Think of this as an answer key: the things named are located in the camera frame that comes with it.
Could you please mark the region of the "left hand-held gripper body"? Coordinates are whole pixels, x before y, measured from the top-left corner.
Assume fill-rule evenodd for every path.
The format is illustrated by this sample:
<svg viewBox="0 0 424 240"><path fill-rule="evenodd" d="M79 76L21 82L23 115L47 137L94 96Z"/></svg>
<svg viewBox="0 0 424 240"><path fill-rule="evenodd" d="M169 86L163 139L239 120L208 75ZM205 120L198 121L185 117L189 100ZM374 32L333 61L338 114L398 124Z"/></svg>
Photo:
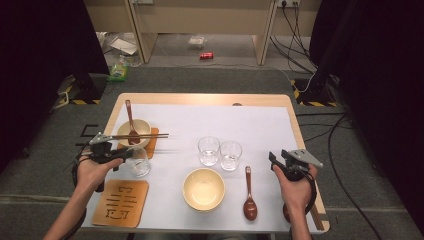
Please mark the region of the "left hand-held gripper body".
<svg viewBox="0 0 424 240"><path fill-rule="evenodd" d="M90 158L99 164L104 164L113 160L114 151L111 149L112 144L109 141L90 143Z"/></svg>

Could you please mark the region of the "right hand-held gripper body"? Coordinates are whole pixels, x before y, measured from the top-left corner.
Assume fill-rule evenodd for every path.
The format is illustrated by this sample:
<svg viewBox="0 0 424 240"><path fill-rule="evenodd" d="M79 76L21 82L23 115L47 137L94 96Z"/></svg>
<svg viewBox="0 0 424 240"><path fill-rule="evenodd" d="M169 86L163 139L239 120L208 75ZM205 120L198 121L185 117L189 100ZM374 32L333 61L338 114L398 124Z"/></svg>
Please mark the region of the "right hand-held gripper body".
<svg viewBox="0 0 424 240"><path fill-rule="evenodd" d="M285 160L283 173L289 181L300 181L309 172L309 165L314 165L315 167L323 166L323 163L306 149L288 152L291 155L291 159L285 160L281 157Z"/></svg>

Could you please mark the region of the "clear drinking glass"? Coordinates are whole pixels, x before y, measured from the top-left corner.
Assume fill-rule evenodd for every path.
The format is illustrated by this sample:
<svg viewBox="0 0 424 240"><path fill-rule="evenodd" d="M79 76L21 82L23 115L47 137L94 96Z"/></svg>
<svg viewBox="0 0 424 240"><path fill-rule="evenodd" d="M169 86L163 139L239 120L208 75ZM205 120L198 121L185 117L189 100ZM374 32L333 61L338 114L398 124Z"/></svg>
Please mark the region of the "clear drinking glass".
<svg viewBox="0 0 424 240"><path fill-rule="evenodd" d="M134 148L133 155L126 160L126 163L131 174L135 177L143 177L151 170L148 155L144 148Z"/></svg>
<svg viewBox="0 0 424 240"><path fill-rule="evenodd" d="M218 162L220 142L212 136L206 136L198 141L199 160L205 166L213 166Z"/></svg>
<svg viewBox="0 0 424 240"><path fill-rule="evenodd" d="M226 141L221 144L221 168L225 171L234 171L239 166L239 159L243 153L243 149L238 142Z"/></svg>

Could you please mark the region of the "carved wooden coaster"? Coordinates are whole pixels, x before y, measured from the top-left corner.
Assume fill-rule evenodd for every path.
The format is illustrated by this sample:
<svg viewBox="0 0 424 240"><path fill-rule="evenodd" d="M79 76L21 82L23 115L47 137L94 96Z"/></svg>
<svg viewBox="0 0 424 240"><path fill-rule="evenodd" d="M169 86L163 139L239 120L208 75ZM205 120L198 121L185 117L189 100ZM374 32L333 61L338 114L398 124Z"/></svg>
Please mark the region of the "carved wooden coaster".
<svg viewBox="0 0 424 240"><path fill-rule="evenodd" d="M92 224L136 228L148 190L149 184L144 180L109 180L94 211Z"/></svg>
<svg viewBox="0 0 424 240"><path fill-rule="evenodd" d="M158 128L151 128L151 132L154 133L154 134L159 133L159 129ZM150 142L144 147L144 149L145 149L145 151L147 153L148 159L153 158L155 147L156 147L156 143L157 143L157 139L151 139ZM125 147L125 146L122 145L118 141L117 149L121 149L123 147Z"/></svg>

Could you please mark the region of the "cream bowl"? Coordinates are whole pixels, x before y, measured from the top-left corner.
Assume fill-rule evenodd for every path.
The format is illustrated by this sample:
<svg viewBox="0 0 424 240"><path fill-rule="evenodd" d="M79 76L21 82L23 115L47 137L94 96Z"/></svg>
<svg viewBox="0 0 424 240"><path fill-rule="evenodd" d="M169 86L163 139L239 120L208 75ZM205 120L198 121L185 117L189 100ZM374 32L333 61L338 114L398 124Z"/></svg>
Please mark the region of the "cream bowl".
<svg viewBox="0 0 424 240"><path fill-rule="evenodd" d="M151 126L148 122L141 119L134 119L133 120L133 127L135 131L140 134L150 134L151 133ZM123 123L117 130L117 135L128 135L131 132L130 123L125 122ZM145 147L149 143L150 139L140 139L137 143L137 146L139 147ZM131 143L128 139L119 139L118 142L126 147L130 147Z"/></svg>
<svg viewBox="0 0 424 240"><path fill-rule="evenodd" d="M219 173L200 168L190 172L183 183L185 202L194 210L209 212L217 208L225 196L225 183Z"/></svg>

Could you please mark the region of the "person's left hand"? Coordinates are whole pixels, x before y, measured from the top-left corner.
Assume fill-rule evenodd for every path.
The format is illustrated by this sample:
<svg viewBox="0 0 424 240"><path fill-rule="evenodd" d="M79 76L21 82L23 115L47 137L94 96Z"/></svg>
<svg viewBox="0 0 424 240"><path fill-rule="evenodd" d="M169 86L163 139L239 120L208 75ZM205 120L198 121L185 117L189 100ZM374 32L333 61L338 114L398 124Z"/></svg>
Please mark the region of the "person's left hand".
<svg viewBox="0 0 424 240"><path fill-rule="evenodd" d="M107 173L121 160L104 164L95 163L91 158L83 156L77 163L77 192L93 193L103 183Z"/></svg>

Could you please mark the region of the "person's right hand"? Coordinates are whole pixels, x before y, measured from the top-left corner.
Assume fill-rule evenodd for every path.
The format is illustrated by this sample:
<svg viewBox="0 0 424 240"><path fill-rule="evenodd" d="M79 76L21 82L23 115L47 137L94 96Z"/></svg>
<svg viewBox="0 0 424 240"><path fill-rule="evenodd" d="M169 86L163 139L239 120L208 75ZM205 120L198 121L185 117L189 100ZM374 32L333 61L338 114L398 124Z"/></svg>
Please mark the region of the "person's right hand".
<svg viewBox="0 0 424 240"><path fill-rule="evenodd" d="M304 218L306 216L305 209L312 196L312 187L308 179L303 177L299 181L290 181L278 166L273 165L272 169L280 184L282 199L290 221L294 223L296 219Z"/></svg>

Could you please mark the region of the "black stand base hazard tape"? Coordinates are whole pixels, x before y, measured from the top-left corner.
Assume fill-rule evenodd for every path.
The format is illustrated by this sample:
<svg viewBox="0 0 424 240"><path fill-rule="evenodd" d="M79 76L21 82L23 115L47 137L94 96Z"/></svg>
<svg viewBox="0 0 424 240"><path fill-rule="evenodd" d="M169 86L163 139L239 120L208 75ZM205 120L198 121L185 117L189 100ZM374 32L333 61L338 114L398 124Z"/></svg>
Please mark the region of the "black stand base hazard tape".
<svg viewBox="0 0 424 240"><path fill-rule="evenodd" d="M337 101L333 90L325 85L322 90L314 91L310 87L309 79L291 80L291 87L296 103L303 106L336 107Z"/></svg>
<svg viewBox="0 0 424 240"><path fill-rule="evenodd" d="M99 104L107 85L104 74L89 73L82 78L70 75L64 79L58 89L57 103L59 105Z"/></svg>

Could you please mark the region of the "green packet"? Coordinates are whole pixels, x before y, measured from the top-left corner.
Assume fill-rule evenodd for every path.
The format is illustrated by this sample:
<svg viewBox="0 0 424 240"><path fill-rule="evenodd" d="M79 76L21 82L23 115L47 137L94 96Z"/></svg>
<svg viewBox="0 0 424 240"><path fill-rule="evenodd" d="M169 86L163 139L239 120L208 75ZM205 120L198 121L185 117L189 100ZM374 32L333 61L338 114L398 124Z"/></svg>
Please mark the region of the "green packet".
<svg viewBox="0 0 424 240"><path fill-rule="evenodd" d="M111 82L123 82L127 79L127 75L128 66L122 63L116 63L111 67L107 80Z"/></svg>

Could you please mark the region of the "white paper table mat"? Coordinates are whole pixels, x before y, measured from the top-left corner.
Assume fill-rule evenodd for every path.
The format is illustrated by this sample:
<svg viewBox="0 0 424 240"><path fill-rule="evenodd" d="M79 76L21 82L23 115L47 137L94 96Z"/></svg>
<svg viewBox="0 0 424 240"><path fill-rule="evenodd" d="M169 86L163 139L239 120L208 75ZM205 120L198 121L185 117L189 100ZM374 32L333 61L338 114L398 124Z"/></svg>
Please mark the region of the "white paper table mat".
<svg viewBox="0 0 424 240"><path fill-rule="evenodd" d="M127 166L111 172L111 179L144 180L149 184L142 216L136 228L97 226L92 217L101 194L89 202L85 227L129 230L135 232L285 232L289 228L282 213L283 201L278 181L271 170L269 152L298 147L289 113L284 107L200 106L137 104L136 116L147 120L168 138L157 141L151 170L143 178L135 178ZM238 142L243 153L234 171L215 164L205 167L199 160L198 141L206 136L220 142ZM247 199L245 167L251 168L252 197L258 209L257 218L245 218L243 205ZM225 196L220 205L209 212L192 209L184 200L183 183L193 170L208 168L221 175Z"/></svg>

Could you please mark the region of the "crumpled clear plastic bag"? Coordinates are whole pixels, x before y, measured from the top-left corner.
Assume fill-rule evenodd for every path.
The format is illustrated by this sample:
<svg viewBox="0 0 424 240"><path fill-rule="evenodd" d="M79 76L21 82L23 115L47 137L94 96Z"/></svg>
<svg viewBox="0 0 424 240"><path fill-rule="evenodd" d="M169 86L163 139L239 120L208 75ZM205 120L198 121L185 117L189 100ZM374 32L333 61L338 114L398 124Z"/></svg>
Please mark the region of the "crumpled clear plastic bag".
<svg viewBox="0 0 424 240"><path fill-rule="evenodd" d="M142 64L133 33L97 32L96 35L109 65L121 63L138 67Z"/></svg>

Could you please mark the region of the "black curtain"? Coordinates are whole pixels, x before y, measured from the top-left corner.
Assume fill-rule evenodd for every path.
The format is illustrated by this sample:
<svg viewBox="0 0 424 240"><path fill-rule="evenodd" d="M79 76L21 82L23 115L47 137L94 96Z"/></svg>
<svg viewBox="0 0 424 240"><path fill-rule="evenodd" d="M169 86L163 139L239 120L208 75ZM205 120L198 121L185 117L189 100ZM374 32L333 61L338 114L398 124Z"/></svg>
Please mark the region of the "black curtain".
<svg viewBox="0 0 424 240"><path fill-rule="evenodd" d="M424 0L321 0L310 42L424 237Z"/></svg>
<svg viewBox="0 0 424 240"><path fill-rule="evenodd" d="M84 0L0 0L0 173L68 76L109 72Z"/></svg>

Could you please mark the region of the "beige wooden desk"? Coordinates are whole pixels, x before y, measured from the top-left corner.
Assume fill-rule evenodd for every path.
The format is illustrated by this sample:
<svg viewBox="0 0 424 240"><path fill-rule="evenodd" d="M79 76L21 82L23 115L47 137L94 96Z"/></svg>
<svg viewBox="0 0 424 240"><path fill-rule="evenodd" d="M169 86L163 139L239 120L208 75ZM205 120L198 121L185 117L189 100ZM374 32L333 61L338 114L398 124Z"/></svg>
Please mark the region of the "beige wooden desk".
<svg viewBox="0 0 424 240"><path fill-rule="evenodd" d="M300 0L279 8L277 0L83 0L97 32L131 32L143 63L150 61L160 34L226 34L252 37L256 61L265 63L269 38L289 36L290 24L309 37L323 0Z"/></svg>

